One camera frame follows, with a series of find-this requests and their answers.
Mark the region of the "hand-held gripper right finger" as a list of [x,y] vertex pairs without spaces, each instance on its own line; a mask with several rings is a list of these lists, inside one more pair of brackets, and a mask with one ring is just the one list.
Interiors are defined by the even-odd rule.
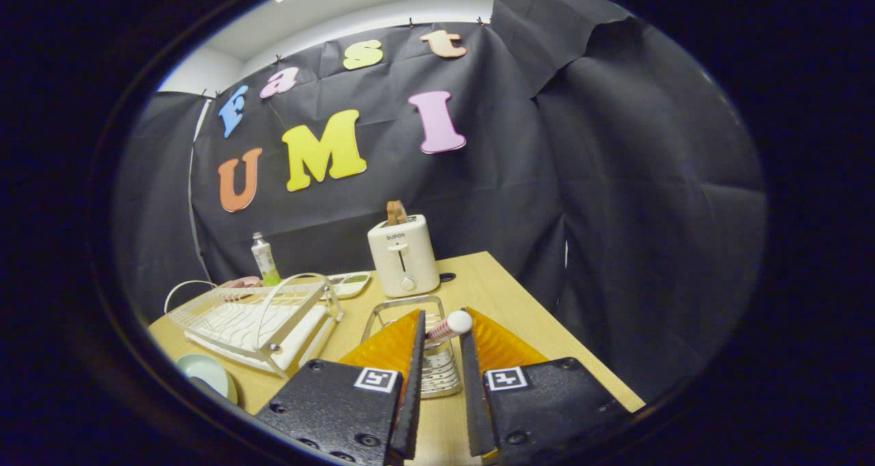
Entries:
[[470,453],[484,463],[562,463],[632,414],[574,357],[550,359],[467,307],[460,341]]

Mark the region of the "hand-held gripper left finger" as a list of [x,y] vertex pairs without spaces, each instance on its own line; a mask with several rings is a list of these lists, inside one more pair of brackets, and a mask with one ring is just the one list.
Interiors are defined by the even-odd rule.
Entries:
[[425,313],[413,310],[337,362],[304,364],[256,414],[332,465],[402,465],[416,454]]

